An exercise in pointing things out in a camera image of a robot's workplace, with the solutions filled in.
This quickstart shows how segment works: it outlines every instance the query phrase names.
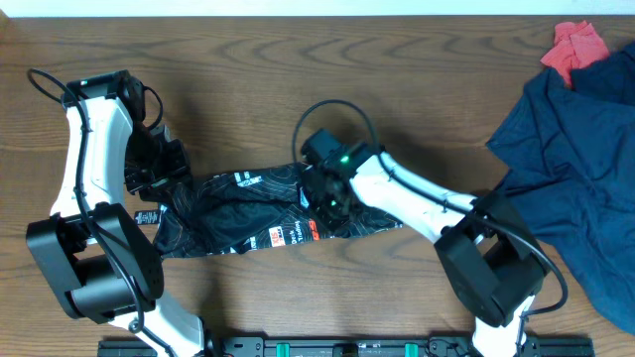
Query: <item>printed pattern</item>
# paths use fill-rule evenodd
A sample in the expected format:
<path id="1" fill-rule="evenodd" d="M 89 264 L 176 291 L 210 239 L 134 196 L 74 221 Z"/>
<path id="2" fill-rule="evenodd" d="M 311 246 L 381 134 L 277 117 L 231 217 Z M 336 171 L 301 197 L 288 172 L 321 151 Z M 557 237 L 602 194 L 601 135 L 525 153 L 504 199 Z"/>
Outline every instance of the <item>printed pattern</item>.
<path id="1" fill-rule="evenodd" d="M 214 176 L 191 190 L 178 185 L 164 212 L 155 247 L 164 258 L 246 253 L 328 238 L 356 238 L 400 228 L 375 208 L 328 233 L 299 205 L 292 165 Z"/>

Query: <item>robotic arm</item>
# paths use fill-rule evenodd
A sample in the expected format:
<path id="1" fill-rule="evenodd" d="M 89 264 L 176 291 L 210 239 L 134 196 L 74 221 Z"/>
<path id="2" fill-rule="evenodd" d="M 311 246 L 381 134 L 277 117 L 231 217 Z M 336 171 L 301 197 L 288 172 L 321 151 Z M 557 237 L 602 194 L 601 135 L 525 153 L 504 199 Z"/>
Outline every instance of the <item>robotic arm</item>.
<path id="1" fill-rule="evenodd" d="M 434 244 L 456 296 L 476 316 L 473 346 L 484 356 L 516 353 L 517 343 L 526 338 L 524 333 L 519 335 L 521 314 L 540 291 L 550 268 L 531 254 L 532 249 L 504 232 L 448 209 L 460 207 L 514 227 L 534 250 L 542 252 L 505 197 L 490 192 L 477 198 L 450 191 L 407 171 L 386 152 L 375 154 L 365 144 L 348 148 L 324 129 L 311 136 L 301 152 L 310 164 L 301 173 L 303 192 L 317 221 L 334 229 L 354 215 L 360 204 L 402 220 Z M 478 244 L 494 233 L 498 242 L 481 254 Z"/>
<path id="2" fill-rule="evenodd" d="M 121 189 L 125 180 L 131 193 L 169 204 L 167 189 L 191 179 L 183 144 L 170 140 L 165 126 L 150 131 L 143 124 L 145 87 L 127 70 L 70 82 L 66 88 L 82 98 L 81 109 L 64 94 L 70 143 L 63 184 L 51 217 L 27 229 L 33 257 L 68 316 L 131 330 L 142 324 L 136 335 L 160 355 L 204 351 L 202 321 L 164 292 L 159 254 L 126 212 Z M 87 119 L 88 134 L 82 132 L 79 110 Z M 85 155 L 80 155 L 83 135 Z M 74 191 L 78 164 L 83 165 L 84 197 Z M 78 199 L 84 200 L 90 222 L 81 218 Z M 107 254 L 76 258 L 87 244 L 95 243 L 88 224 L 98 227 L 118 263 Z M 116 264 L 132 278 L 145 323 L 139 321 Z"/>
<path id="3" fill-rule="evenodd" d="M 143 200 L 167 205 L 172 202 L 168 189 L 191 181 L 183 144 L 171 140 L 165 126 L 143 124 L 146 88 L 127 70 L 66 85 L 60 103 L 66 110 L 70 143 L 63 187 L 51 217 L 29 225 L 27 245 L 68 316 L 129 329 L 157 356 L 242 357 L 234 348 L 242 343 L 212 343 L 201 319 L 164 291 L 160 257 L 125 211 L 119 188 L 124 181 L 128 191 L 138 192 Z M 87 117 L 87 131 L 81 114 Z M 87 140 L 85 155 L 82 139 Z M 487 357 L 516 353 L 516 341 L 525 340 L 522 313 L 552 267 L 537 259 L 540 246 L 504 197 L 452 192 L 408 172 L 386 152 L 376 153 L 364 144 L 348 148 L 325 130 L 310 137 L 302 153 L 310 164 L 301 172 L 302 195 L 318 222 L 337 228 L 361 205 L 368 205 L 410 225 L 434 244 L 457 297 L 476 316 L 476 350 Z M 78 164 L 85 168 L 80 197 L 74 187 Z M 78 199 L 87 208 L 87 219 Z M 483 224 L 485 220 L 495 224 Z M 496 224 L 513 227 L 525 243 L 509 239 Z M 78 259 L 76 254 L 94 243 L 94 229 L 106 254 Z M 498 242 L 482 255 L 477 245 L 495 233 Z M 132 290 L 124 276 L 133 282 Z M 272 342 L 259 339 L 253 345 L 264 356 L 264 350 L 259 352 L 263 343 L 266 349 Z M 332 342 L 332 350 L 324 347 L 326 352 L 334 356 L 338 343 Z M 278 348 L 281 344 L 287 349 Z M 276 356 L 289 357 L 289 343 L 277 345 Z M 416 357 L 416 346 L 411 347 L 406 355 Z M 309 348 L 304 342 L 294 348 L 306 356 L 318 351 L 313 345 L 304 350 Z"/>

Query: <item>red cloth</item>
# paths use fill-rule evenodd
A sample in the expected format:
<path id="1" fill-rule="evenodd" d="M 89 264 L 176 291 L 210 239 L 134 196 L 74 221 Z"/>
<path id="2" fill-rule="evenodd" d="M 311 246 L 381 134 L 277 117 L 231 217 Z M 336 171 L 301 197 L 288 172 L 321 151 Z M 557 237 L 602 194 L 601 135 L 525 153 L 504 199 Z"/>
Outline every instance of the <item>red cloth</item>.
<path id="1" fill-rule="evenodd" d="M 555 68 L 572 85 L 572 69 L 585 68 L 597 60 L 608 57 L 608 48 L 595 32 L 593 25 L 565 22 L 556 25 L 554 47 L 540 59 L 544 65 Z"/>

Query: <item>wooden table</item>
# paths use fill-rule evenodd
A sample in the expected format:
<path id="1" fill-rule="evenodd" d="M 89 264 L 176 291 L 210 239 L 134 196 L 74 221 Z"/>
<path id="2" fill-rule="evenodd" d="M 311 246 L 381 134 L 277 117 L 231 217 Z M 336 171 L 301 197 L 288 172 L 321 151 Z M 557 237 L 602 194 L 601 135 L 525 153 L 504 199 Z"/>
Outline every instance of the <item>wooden table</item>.
<path id="1" fill-rule="evenodd" d="M 493 187 L 506 168 L 484 147 L 541 70 L 559 17 L 189 18 L 12 20 L 0 47 L 0 355 L 89 356 L 108 325 L 69 319 L 25 245 L 60 190 L 68 127 L 28 83 L 128 68 L 155 88 L 197 175 L 291 160 L 292 126 L 311 104 L 364 108 L 406 167 L 457 190 Z M 632 17 L 587 19 L 612 50 L 635 38 Z M 149 116 L 157 113 L 148 98 Z M 352 112 L 324 108 L 324 126 L 365 138 Z M 128 197 L 128 209 L 153 207 Z M 154 231 L 146 229 L 149 237 Z M 532 332 L 589 335 L 599 356 L 631 356 L 635 338 L 606 321 L 564 270 L 569 303 L 532 318 Z M 216 333 L 401 336 L 471 331 L 433 247 L 411 229 L 242 256 L 168 260 L 167 288 Z M 536 305 L 560 296 L 553 277 Z"/>

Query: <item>navy shirt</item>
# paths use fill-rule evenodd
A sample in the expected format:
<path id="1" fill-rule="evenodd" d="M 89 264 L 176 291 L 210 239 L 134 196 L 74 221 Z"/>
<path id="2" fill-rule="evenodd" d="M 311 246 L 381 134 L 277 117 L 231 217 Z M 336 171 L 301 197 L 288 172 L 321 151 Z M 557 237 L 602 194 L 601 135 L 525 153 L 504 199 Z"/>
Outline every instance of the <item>navy shirt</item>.
<path id="1" fill-rule="evenodd" d="M 635 334 L 635 43 L 571 78 L 549 68 L 528 82 L 487 146 L 510 169 L 498 189 Z"/>

